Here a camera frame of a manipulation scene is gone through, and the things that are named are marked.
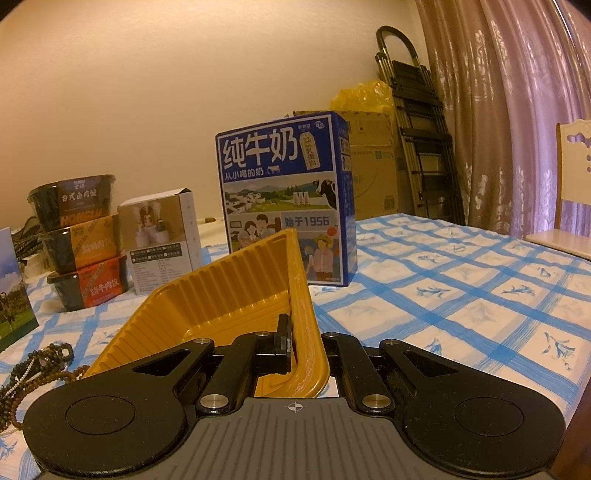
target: round black pad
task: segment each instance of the round black pad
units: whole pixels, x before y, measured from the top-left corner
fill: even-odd
[[[555,458],[564,418],[549,399],[488,375],[454,377],[430,381],[404,413],[405,432],[426,459],[462,475],[499,477]]]
[[[100,395],[74,403],[68,408],[66,420],[80,433],[107,435],[124,429],[134,416],[134,405],[126,399]]]
[[[509,435],[523,423],[519,407],[500,398],[471,398],[460,403],[454,415],[466,430],[485,437]]]
[[[45,470],[118,476],[164,456],[184,432],[165,377],[101,374],[51,390],[29,407],[25,441]]]

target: yellow plastic tray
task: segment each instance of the yellow plastic tray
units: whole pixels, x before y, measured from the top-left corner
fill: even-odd
[[[154,290],[86,376],[206,337],[229,345],[248,332],[275,331],[291,315],[295,355],[287,375],[266,375],[257,397],[315,397],[329,363],[316,323],[296,231],[283,230]]]

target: chair backrest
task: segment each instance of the chair backrest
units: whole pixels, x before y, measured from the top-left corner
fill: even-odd
[[[591,205],[591,120],[556,125],[558,192],[556,228],[560,227],[560,203],[569,200]]]

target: metal ladder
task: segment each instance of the metal ladder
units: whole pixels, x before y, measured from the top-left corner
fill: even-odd
[[[404,43],[414,66],[390,59],[386,34]],[[452,136],[431,73],[421,65],[417,50],[400,30],[385,25],[377,30],[376,37],[381,51],[375,60],[383,79],[392,87],[414,214],[465,225]]]

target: village illustration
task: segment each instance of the village illustration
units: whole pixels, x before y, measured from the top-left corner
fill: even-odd
[[[227,215],[236,213],[273,212],[294,209],[334,208],[334,177],[329,174],[300,174],[240,181],[225,185],[225,209]]]

